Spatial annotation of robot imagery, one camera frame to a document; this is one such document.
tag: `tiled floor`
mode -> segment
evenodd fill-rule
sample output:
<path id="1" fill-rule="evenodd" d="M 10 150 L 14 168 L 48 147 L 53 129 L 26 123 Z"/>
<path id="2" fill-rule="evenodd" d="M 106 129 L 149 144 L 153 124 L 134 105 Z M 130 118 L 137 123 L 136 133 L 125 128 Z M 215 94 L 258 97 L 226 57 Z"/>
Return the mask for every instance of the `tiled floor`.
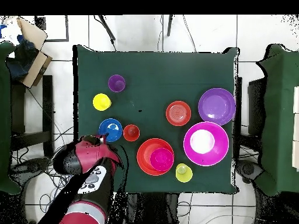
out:
<path id="1" fill-rule="evenodd" d="M 247 133 L 248 98 L 247 86 L 252 80 L 264 77 L 262 70 L 254 63 L 263 59 L 269 44 L 284 44 L 290 50 L 299 49 L 299 20 L 283 15 L 186 15 L 186 21 L 192 34 L 196 50 L 199 52 L 221 53 L 227 47 L 239 47 L 238 74 L 242 82 L 242 133 Z M 168 15 L 164 15 L 164 45 L 161 15 L 123 15 L 106 16 L 107 24 L 116 37 L 117 51 L 179 51 L 193 52 L 193 46 L 185 27 L 183 16 L 175 15 L 170 37 L 167 37 Z M 47 23 L 50 39 L 57 33 L 64 33 L 64 18 L 51 17 Z M 54 86 L 54 122 L 55 137 L 73 126 L 73 78 L 72 45 L 81 44 L 93 50 L 114 51 L 109 36 L 103 26 L 93 16 L 68 16 L 68 42 L 47 42 L 42 51 L 53 57 L 46 75 L 53 76 Z M 32 87 L 36 99 L 42 103 L 42 83 Z M 26 131 L 41 131 L 42 110 L 29 92 L 26 92 Z M 71 128 L 55 141 L 55 148 L 73 139 Z M 25 159 L 42 157 L 42 145 L 29 148 Z M 235 184 L 239 192 L 235 195 L 212 193 L 181 194 L 178 206 L 180 224 L 252 224 L 255 217 L 255 195 L 250 184 L 245 184 L 236 174 Z M 39 220 L 43 216 L 39 201 L 43 194 L 53 192 L 53 182 L 42 174 L 34 178 L 26 192 L 26 210 L 28 219 Z M 42 209 L 48 204 L 48 197 L 41 199 Z"/>

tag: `red plate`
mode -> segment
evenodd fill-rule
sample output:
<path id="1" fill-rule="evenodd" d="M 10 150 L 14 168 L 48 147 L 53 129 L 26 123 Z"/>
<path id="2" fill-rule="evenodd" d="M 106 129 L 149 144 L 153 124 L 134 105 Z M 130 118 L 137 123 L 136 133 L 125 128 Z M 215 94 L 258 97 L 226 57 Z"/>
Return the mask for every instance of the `red plate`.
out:
<path id="1" fill-rule="evenodd" d="M 159 138 L 151 138 L 149 140 L 146 140 L 139 147 L 137 151 L 137 162 L 144 173 L 153 176 L 158 176 L 167 173 L 169 171 L 169 169 L 167 171 L 157 171 L 151 165 L 150 162 L 151 154 L 154 150 L 159 148 L 168 149 L 174 156 L 171 146 L 166 141 Z"/>
<path id="2" fill-rule="evenodd" d="M 191 118 L 191 109 L 183 101 L 172 102 L 166 109 L 166 118 L 174 126 L 182 126 Z"/>

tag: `yellow cup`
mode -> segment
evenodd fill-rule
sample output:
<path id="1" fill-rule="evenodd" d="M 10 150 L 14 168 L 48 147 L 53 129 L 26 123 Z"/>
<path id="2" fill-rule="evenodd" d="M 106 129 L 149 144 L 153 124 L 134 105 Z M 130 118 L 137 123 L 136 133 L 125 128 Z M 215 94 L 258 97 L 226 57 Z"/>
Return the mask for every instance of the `yellow cup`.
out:
<path id="1" fill-rule="evenodd" d="M 188 182 L 191 180 L 193 176 L 192 170 L 190 167 L 188 167 L 184 163 L 180 163 L 177 165 L 176 170 L 175 170 L 175 177 L 180 181 L 180 182 Z"/>
<path id="2" fill-rule="evenodd" d="M 107 95 L 99 93 L 93 98 L 92 104 L 95 109 L 105 111 L 111 106 L 111 100 Z"/>

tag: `blue bowl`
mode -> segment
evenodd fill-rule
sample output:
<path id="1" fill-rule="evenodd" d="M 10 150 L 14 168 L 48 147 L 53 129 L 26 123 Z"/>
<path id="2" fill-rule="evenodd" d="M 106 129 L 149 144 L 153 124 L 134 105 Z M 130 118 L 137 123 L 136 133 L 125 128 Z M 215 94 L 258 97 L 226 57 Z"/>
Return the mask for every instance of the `blue bowl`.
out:
<path id="1" fill-rule="evenodd" d="M 100 123 L 99 127 L 99 135 L 105 135 L 106 133 L 109 133 L 106 139 L 107 142 L 115 142 L 123 134 L 123 127 L 114 118 L 107 118 Z"/>

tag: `chair leg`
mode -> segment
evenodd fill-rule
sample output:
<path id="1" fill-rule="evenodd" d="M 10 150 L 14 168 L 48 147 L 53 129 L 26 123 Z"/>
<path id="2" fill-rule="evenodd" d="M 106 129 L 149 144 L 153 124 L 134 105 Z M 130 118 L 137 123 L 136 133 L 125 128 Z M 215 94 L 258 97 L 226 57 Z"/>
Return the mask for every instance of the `chair leg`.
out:
<path id="1" fill-rule="evenodd" d="M 167 36 L 171 35 L 171 23 L 172 23 L 173 15 L 169 15 L 168 19 L 168 28 L 167 28 Z"/>

